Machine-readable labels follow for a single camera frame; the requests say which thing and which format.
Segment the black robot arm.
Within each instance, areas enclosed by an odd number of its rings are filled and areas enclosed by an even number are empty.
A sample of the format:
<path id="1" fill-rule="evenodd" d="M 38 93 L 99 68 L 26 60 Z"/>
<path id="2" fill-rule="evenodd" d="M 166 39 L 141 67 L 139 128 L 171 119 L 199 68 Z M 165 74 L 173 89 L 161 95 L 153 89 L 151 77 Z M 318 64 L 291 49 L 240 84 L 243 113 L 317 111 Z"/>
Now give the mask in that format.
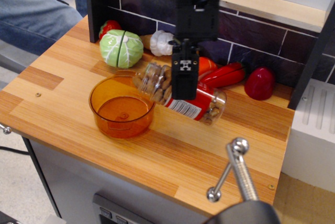
<path id="1" fill-rule="evenodd" d="M 218 39 L 219 0 L 175 0 L 176 28 L 169 44 L 172 49 L 172 97 L 196 97 L 198 44 Z"/>

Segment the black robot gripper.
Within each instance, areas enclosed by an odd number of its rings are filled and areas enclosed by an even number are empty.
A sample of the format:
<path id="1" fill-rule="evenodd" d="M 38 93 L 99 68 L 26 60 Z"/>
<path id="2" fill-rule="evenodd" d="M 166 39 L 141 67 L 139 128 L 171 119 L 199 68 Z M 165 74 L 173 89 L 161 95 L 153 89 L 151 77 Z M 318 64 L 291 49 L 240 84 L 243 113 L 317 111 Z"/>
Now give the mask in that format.
<path id="1" fill-rule="evenodd" d="M 196 45 L 218 38 L 219 0 L 174 0 L 176 28 L 172 54 L 172 98 L 196 98 L 199 55 Z"/>

